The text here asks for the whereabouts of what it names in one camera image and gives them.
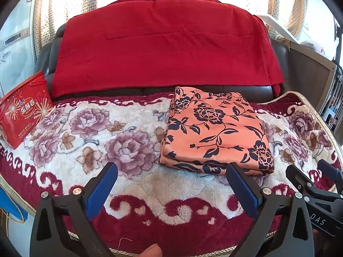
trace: red gift box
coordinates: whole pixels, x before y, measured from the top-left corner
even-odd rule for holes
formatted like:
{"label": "red gift box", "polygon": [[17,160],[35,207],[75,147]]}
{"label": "red gift box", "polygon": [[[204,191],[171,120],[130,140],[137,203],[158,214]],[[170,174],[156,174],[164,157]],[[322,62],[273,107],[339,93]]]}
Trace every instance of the red gift box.
{"label": "red gift box", "polygon": [[0,100],[0,129],[14,149],[53,108],[43,72],[36,73]]}

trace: screw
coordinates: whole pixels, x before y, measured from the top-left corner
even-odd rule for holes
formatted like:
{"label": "screw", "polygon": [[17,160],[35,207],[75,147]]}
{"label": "screw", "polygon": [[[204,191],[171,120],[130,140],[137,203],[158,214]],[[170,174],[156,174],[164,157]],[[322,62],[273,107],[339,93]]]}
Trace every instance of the screw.
{"label": "screw", "polygon": [[48,197],[49,197],[49,192],[43,191],[42,194],[41,194],[41,197],[42,197],[43,199],[48,198]]}
{"label": "screw", "polygon": [[268,187],[264,187],[264,188],[262,189],[262,192],[263,192],[264,194],[267,194],[267,195],[272,194],[272,190],[271,190],[270,188],[268,188]]}
{"label": "screw", "polygon": [[302,194],[300,192],[296,192],[295,193],[295,197],[297,197],[298,199],[302,198]]}
{"label": "screw", "polygon": [[81,192],[82,192],[82,189],[79,187],[77,187],[73,190],[73,194],[75,194],[75,195],[79,195]]}

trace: floral bed cover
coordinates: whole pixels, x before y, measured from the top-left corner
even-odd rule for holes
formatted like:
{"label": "floral bed cover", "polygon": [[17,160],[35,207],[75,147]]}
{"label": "floral bed cover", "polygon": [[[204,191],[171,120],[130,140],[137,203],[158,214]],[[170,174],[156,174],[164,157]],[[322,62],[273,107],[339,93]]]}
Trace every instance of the floral bed cover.
{"label": "floral bed cover", "polygon": [[[1,141],[1,186],[33,214],[43,191],[69,194],[113,161],[119,177],[92,223],[114,254],[132,256],[153,243],[165,256],[229,253],[252,220],[225,176],[158,164],[172,96],[92,97],[56,104],[16,150]],[[342,153],[308,101],[286,93],[251,106],[262,120],[275,162],[274,173],[255,176],[256,182],[276,194],[292,195],[295,188],[285,170],[295,164],[317,187],[332,189],[317,162],[325,159],[341,169]],[[72,234],[70,220],[66,223]]]}

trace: finger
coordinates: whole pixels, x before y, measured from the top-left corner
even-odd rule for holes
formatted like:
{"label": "finger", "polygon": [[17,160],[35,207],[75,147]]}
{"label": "finger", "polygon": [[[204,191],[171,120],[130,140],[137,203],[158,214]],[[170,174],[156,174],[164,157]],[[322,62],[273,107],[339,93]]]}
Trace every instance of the finger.
{"label": "finger", "polygon": [[158,244],[153,244],[138,255],[138,257],[162,257],[162,249]]}

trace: red blanket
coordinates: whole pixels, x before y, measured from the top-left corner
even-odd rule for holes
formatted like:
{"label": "red blanket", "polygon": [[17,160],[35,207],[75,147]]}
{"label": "red blanket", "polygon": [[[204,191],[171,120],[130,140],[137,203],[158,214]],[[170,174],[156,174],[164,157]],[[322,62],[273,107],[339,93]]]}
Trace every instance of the red blanket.
{"label": "red blanket", "polygon": [[119,0],[68,21],[53,97],[122,87],[278,85],[263,22],[217,0]]}

